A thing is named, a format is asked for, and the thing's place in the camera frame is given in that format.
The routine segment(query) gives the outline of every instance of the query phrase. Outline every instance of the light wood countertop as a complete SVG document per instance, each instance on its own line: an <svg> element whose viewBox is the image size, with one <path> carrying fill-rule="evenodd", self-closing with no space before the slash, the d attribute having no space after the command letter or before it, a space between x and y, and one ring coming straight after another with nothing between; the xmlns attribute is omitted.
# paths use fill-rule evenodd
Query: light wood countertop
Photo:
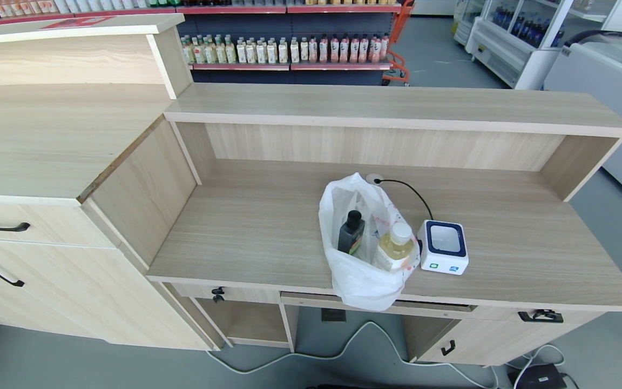
<svg viewBox="0 0 622 389"><path fill-rule="evenodd" d="M622 118L590 95L503 89L192 84L166 109L165 117L195 123L622 138Z"/></svg>
<svg viewBox="0 0 622 389"><path fill-rule="evenodd" d="M75 199L169 104L158 84L0 86L0 195Z"/></svg>
<svg viewBox="0 0 622 389"><path fill-rule="evenodd" d="M62 19L0 24L0 43L34 39L96 37L99 35L159 34L183 22L184 15L179 13L123 15L112 17L88 27L43 29L43 27L58 23L60 20Z"/></svg>
<svg viewBox="0 0 622 389"><path fill-rule="evenodd" d="M148 278L333 294L319 201L353 172L405 180L436 219L464 225L464 275L417 269L405 300L622 311L622 273L538 172L217 160ZM417 231L427 218L420 200L403 185L383 188Z"/></svg>

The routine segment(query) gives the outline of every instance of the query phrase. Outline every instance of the white plastic bag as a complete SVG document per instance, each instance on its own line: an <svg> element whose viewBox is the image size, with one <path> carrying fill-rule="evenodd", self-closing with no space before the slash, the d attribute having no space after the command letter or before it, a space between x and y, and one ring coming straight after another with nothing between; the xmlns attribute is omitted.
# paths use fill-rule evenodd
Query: white plastic bag
<svg viewBox="0 0 622 389"><path fill-rule="evenodd" d="M360 211L365 221L361 245L355 256L336 249L340 227L351 210ZM404 282L419 264L417 244L405 268L385 271L370 264L380 236L390 231L390 226L396 222L404 221L388 195L355 173L326 186L318 219L323 249L333 273L335 294L350 307L371 311L387 310L397 300Z"/></svg>

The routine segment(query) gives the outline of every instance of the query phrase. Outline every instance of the white lid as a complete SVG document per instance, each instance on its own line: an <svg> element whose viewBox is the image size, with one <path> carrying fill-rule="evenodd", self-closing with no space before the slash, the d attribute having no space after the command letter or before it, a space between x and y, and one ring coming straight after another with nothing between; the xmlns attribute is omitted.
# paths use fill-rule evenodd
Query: white lid
<svg viewBox="0 0 622 389"><path fill-rule="evenodd" d="M412 239L412 227L407 223L397 222L390 227L390 240L396 244L405 244Z"/></svg>

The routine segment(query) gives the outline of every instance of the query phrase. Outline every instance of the yellow liquid bottle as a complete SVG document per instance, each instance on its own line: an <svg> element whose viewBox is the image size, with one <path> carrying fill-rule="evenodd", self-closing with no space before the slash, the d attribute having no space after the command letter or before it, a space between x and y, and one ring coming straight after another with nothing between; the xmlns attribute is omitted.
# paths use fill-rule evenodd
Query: yellow liquid bottle
<svg viewBox="0 0 622 389"><path fill-rule="evenodd" d="M408 265L413 249L412 228L404 222L395 223L378 241L373 264L387 271L401 269Z"/></svg>

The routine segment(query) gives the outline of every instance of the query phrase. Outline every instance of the power cord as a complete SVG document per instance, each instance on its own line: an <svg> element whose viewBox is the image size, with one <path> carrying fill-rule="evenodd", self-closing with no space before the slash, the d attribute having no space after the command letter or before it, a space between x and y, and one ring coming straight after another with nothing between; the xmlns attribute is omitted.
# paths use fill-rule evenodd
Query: power cord
<svg viewBox="0 0 622 389"><path fill-rule="evenodd" d="M560 376L563 378L565 377L570 378L570 381L572 381L572 384L575 385L575 389L580 389L580 386L577 384L577 382L575 382L575 380L570 376L570 374L561 373Z"/></svg>
<svg viewBox="0 0 622 389"><path fill-rule="evenodd" d="M482 384L479 384L478 382L474 381L473 379L467 377L466 374L464 374L460 369L458 369L453 364L442 364L442 363L418 364L418 363L415 363L415 362L407 362L406 360L403 360L402 358L400 358L400 353L397 351L397 347L395 347L395 343L390 338L390 335L388 335L388 333L383 329L383 327L381 327L376 322L373 322L371 320L363 323L361 325L361 327L359 327L359 329L357 329L355 331L355 333L352 334L352 336L347 340L347 342L342 347L342 350L339 352L339 354L333 355L331 357L321 357L321 356L318 356L318 355L304 354L303 352L291 352L289 354L285 354L285 355L282 355L280 357L277 357L276 359L270 360L270 362L267 362L266 364L262 364L259 367L255 367L255 368L253 368L251 370L239 370L239 369L236 369L234 367L231 367L224 360L219 359L217 356L215 356L215 354L213 352L209 351L209 352L207 352L207 354L212 359L217 360L217 362L219 362L220 365L226 367L229 371L234 372L236 374L251 374L251 373L257 372L259 370L265 369L266 367L268 367L268 366L270 366L272 364L275 364L276 362L279 362L280 360L289 358L289 357L299 356L299 357L311 358L311 359L316 359L316 360L334 360L334 359L341 358L345 354L345 351L347 351L347 347L350 345L350 343L352 343L352 340L354 340L354 338L356 338L356 335L358 335L361 332L361 330L363 330L364 328L368 327L369 325L373 325L373 326L377 327L378 330L380 330L383 333L383 335L385 335L388 338L388 341L392 345L393 350L395 351L395 354L397 355L398 359L400 360L400 362L402 362L405 365L409 365L409 366L423 366L423 367L450 366L453 370L455 370L457 372L457 374L461 375L462 378L466 379L471 384L474 384L474 385L476 385L478 387L481 387L481 389L498 389L499 388L499 386L498 386L498 384L499 384L498 376L496 375L496 370L493 369L493 366L491 366L490 368L491 368L491 372L493 372L493 378L496 380L496 384L493 387L489 387L489 386L483 386Z"/></svg>
<svg viewBox="0 0 622 389"><path fill-rule="evenodd" d="M373 182L375 184L380 184L381 182L397 182L398 184L402 184L402 185L407 185L407 187L409 187L410 189L412 189L412 192L414 192L417 196L419 196L419 198L422 200L422 202L424 203L424 206L427 207L427 210L429 211L429 217L431 220L435 220L434 219L434 214L431 213L431 209L429 208L429 204L427 204L427 202L424 200L424 197L422 197L421 194L419 194L419 192L417 192L417 190L412 187L412 185L407 184L406 182L402 182L401 180L381 180L381 179L374 179Z"/></svg>

